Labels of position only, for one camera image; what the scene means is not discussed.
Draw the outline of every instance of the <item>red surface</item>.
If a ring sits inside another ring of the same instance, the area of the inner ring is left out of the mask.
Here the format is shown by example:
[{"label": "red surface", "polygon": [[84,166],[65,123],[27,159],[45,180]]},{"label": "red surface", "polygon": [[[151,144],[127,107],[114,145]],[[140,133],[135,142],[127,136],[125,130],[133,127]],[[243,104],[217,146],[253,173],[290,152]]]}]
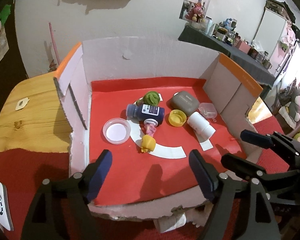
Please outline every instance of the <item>red surface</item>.
[{"label": "red surface", "polygon": [[[282,130],[275,119],[270,117],[259,123],[255,128],[260,134],[273,133]],[[0,153],[0,182],[8,191],[8,202],[14,231],[6,232],[10,240],[20,240],[21,231],[30,203],[43,179],[64,179],[68,176],[68,153],[35,153],[23,149],[14,149]],[[271,150],[263,150],[258,164],[268,173],[287,171],[288,165]],[[235,200],[231,218],[224,236],[230,240],[235,218],[238,212],[238,200]],[[71,216],[65,216],[67,224]],[[159,234],[152,221],[117,222],[96,219],[104,240],[196,240],[202,228],[196,228],[191,223],[168,233]],[[71,235],[71,240],[80,238]]]},{"label": "red surface", "polygon": [[198,185],[189,167],[188,158],[164,159],[147,153],[142,154],[131,138],[121,145],[113,145],[103,136],[103,125],[109,119],[125,119],[127,104],[133,104],[151,90],[162,95],[163,101],[159,106],[165,108],[165,121],[154,135],[158,144],[169,147],[182,146],[187,156],[191,150],[198,149],[205,160],[212,163],[219,172],[226,170],[220,163],[223,154],[230,152],[245,158],[220,115],[217,116],[216,122],[209,120],[216,132],[210,138],[213,148],[207,151],[202,150],[193,129],[187,123],[178,128],[169,124],[171,109],[168,100],[176,92],[185,90],[200,102],[211,102],[202,89],[204,82],[205,80],[200,79],[175,77],[92,82],[90,161],[95,161],[103,149],[108,149],[113,154],[112,167],[95,204],[119,205],[149,201]]}]

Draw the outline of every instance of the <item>white label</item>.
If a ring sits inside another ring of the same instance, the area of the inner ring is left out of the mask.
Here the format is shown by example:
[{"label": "white label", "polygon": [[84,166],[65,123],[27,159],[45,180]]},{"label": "white label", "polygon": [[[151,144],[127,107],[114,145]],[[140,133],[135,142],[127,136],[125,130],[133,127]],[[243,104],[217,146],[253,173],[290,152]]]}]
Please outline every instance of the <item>white label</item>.
[{"label": "white label", "polygon": [[159,115],[159,107],[158,106],[143,105],[142,113],[158,116]]}]

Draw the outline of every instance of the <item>dark blue bottle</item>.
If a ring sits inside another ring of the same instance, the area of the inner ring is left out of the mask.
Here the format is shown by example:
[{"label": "dark blue bottle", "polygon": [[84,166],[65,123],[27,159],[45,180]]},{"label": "dark blue bottle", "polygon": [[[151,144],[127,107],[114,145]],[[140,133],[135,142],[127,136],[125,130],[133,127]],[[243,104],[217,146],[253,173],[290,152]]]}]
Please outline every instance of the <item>dark blue bottle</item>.
[{"label": "dark blue bottle", "polygon": [[146,119],[155,119],[158,122],[158,125],[160,125],[164,119],[164,108],[145,104],[141,106],[129,104],[127,106],[126,116],[137,118],[138,121],[142,122]]}]

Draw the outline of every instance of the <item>yellow lid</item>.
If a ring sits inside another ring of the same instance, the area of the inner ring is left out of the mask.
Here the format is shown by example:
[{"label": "yellow lid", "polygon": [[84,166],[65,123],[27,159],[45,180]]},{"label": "yellow lid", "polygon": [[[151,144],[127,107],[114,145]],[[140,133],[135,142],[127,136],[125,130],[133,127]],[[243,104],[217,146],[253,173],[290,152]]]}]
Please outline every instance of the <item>yellow lid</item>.
[{"label": "yellow lid", "polygon": [[186,114],[180,110],[172,110],[169,114],[169,123],[172,126],[181,127],[186,121]]}]

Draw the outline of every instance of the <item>transparent plastic box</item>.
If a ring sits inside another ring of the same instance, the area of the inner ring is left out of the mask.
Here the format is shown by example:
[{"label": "transparent plastic box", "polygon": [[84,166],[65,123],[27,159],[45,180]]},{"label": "transparent plastic box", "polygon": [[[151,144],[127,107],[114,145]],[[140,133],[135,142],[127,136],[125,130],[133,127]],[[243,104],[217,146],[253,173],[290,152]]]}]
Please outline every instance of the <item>transparent plastic box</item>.
[{"label": "transparent plastic box", "polygon": [[212,103],[201,103],[198,109],[204,118],[214,119],[218,115],[218,112]]}]

